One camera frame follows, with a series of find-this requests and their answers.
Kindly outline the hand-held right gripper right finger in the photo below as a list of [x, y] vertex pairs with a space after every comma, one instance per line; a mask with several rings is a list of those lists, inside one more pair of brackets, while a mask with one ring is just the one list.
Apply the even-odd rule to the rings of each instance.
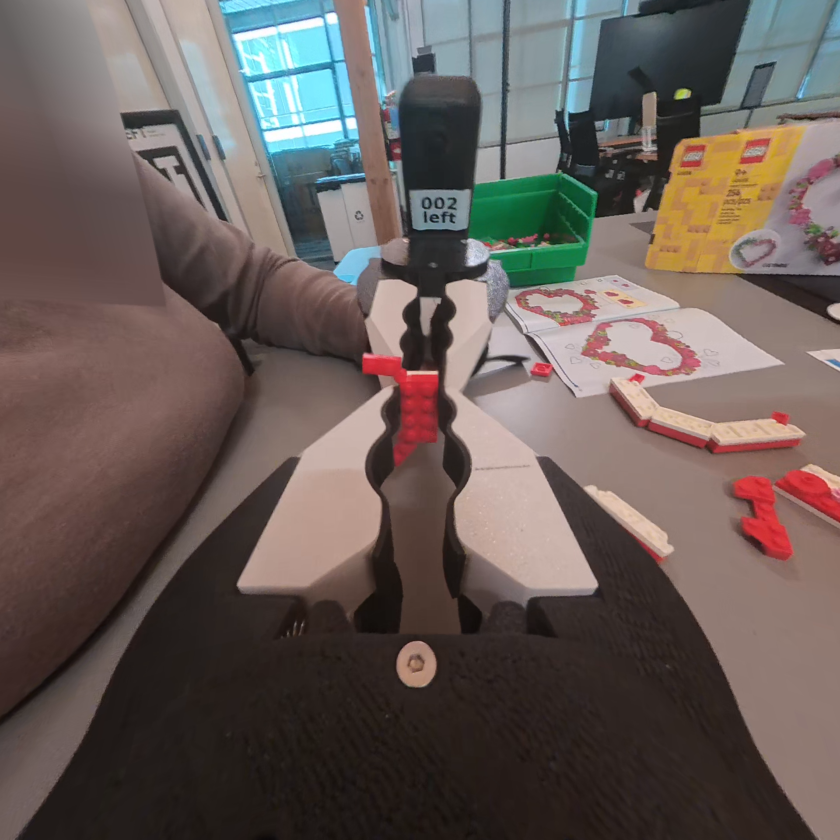
[[444, 578], [460, 630], [504, 602], [585, 596], [597, 582], [541, 459], [459, 392], [438, 405], [443, 466], [455, 491], [444, 523]]

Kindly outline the wooden pillar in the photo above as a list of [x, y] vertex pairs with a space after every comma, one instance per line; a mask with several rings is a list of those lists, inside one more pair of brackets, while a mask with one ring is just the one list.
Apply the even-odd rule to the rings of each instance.
[[335, 1], [333, 5], [339, 18], [374, 232], [377, 243], [385, 245], [400, 238], [403, 229], [385, 153], [365, 5], [363, 1]]

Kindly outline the red lego plate assembly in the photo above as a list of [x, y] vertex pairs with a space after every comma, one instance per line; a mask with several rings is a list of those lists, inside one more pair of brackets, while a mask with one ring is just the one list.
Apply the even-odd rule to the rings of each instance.
[[410, 371], [394, 355], [364, 353], [362, 372], [393, 380], [400, 396], [400, 426], [392, 447], [398, 467], [419, 445], [438, 439], [438, 386], [435, 370]]

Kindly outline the person's brown sweater torso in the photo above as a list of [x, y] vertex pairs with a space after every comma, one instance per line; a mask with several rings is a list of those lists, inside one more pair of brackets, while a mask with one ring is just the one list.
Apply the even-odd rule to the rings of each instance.
[[2, 715], [119, 604], [242, 401], [222, 330], [174, 292], [164, 299], [2, 302]]

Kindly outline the yellow lego set box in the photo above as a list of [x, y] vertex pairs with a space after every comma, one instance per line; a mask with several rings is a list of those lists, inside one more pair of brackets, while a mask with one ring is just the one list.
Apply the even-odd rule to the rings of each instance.
[[692, 274], [837, 277], [838, 119], [681, 141], [645, 265]]

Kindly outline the lego instruction booklet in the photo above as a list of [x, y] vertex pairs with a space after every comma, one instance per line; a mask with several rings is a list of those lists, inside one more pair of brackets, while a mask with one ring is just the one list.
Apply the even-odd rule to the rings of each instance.
[[651, 386], [781, 365], [710, 313], [621, 276], [511, 289], [507, 312], [576, 397], [634, 375]]

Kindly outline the green plastic bin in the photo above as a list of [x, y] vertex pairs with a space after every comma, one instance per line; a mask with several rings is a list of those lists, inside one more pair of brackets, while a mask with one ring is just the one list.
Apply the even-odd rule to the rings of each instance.
[[477, 184], [472, 205], [469, 235], [479, 242], [545, 234], [556, 242], [490, 253], [513, 287], [572, 280], [585, 263], [597, 196], [573, 177], [554, 173]]

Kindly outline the framed wall poster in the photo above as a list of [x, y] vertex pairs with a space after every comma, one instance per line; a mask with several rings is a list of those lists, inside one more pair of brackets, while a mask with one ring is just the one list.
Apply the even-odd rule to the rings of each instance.
[[179, 192], [193, 196], [204, 209], [229, 222], [205, 163], [206, 145], [190, 133], [176, 109], [121, 112], [130, 148], [163, 174]]

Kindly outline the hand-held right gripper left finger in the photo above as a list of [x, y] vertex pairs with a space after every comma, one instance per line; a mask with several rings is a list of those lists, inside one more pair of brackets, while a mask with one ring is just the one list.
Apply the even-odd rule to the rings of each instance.
[[399, 407], [389, 385], [302, 452], [238, 578], [241, 593], [336, 602], [362, 632], [399, 630], [403, 585], [382, 492]]

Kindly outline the white recycling bin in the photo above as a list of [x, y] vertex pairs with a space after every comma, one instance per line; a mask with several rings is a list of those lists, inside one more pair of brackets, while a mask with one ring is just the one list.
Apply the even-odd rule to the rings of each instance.
[[364, 173], [325, 176], [314, 187], [335, 263], [377, 245]]

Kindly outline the light blue box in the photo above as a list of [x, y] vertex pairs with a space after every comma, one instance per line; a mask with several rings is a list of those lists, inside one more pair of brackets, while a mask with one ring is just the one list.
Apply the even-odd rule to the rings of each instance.
[[382, 247], [378, 245], [354, 248], [336, 264], [333, 273], [336, 277], [354, 285], [357, 283], [361, 274], [367, 269], [371, 260], [379, 259], [381, 255]]

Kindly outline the person's left forearm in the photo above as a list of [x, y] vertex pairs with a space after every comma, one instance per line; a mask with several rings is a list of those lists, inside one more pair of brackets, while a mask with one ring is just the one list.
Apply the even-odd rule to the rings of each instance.
[[360, 363], [370, 345], [355, 288], [258, 246], [133, 153], [165, 285], [240, 340]]

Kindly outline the white red lego chain assembly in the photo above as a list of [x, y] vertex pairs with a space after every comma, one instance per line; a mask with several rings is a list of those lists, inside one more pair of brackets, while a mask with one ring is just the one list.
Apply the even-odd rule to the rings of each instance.
[[784, 413], [747, 421], [713, 423], [660, 405], [643, 376], [612, 378], [608, 394], [635, 427], [716, 455], [798, 447], [805, 432]]

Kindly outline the black monitor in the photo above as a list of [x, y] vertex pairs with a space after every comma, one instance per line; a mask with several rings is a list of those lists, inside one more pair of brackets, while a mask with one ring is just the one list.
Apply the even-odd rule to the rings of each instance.
[[639, 119], [642, 98], [688, 89], [701, 107], [721, 102], [749, 1], [710, 2], [600, 26], [589, 113], [595, 122]]

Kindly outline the lego assembly with flower studs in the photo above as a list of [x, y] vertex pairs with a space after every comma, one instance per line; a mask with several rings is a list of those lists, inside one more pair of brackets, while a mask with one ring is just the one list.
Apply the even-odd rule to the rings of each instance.
[[839, 528], [839, 476], [818, 465], [804, 465], [773, 483], [784, 498]]

